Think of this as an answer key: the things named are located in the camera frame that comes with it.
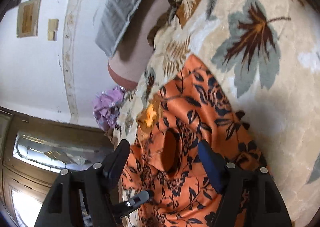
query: silver screw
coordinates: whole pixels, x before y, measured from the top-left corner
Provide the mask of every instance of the silver screw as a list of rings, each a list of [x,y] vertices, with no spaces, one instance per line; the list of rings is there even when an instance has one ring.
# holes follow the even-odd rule
[[[60,171],[60,174],[65,175],[65,174],[68,174],[68,172],[69,172],[69,170],[63,169]]]
[[[260,172],[263,174],[266,174],[266,173],[268,173],[268,169],[265,167],[262,167],[262,168],[260,168]]]
[[[228,162],[228,163],[227,163],[227,168],[229,168],[229,169],[234,169],[235,167],[236,167],[236,165],[233,164],[232,162]]]
[[[101,164],[100,162],[93,164],[93,168],[94,168],[95,170],[101,168],[101,166],[102,166],[102,164]]]

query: gray fabric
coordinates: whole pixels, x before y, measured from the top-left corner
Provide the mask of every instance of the gray fabric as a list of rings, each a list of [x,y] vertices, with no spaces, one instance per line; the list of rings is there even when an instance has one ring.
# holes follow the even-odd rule
[[[96,44],[112,57],[141,0],[106,0]]]

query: picture frame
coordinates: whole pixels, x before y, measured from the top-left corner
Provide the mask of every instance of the picture frame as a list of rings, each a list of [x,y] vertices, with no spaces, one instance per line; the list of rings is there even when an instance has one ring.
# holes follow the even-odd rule
[[[38,36],[38,20],[41,0],[29,0],[19,4],[17,38]]]

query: purple cloth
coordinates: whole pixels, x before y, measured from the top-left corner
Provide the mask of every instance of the purple cloth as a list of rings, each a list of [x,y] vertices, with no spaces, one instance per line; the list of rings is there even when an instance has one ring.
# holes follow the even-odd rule
[[[93,100],[93,115],[102,130],[107,131],[116,126],[123,98],[124,89],[117,86],[112,90],[102,92]]]

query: orange floral dress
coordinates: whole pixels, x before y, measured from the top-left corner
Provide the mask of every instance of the orange floral dress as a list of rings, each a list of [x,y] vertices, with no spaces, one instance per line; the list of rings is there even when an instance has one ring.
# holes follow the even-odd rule
[[[205,139],[226,162],[246,170],[267,166],[240,122],[243,115],[232,111],[214,75],[190,55],[183,69],[137,117],[136,142],[122,174],[122,186],[154,193],[138,210],[140,226],[213,225],[221,195],[208,180],[197,144]],[[247,202],[244,187],[235,226],[243,226]]]

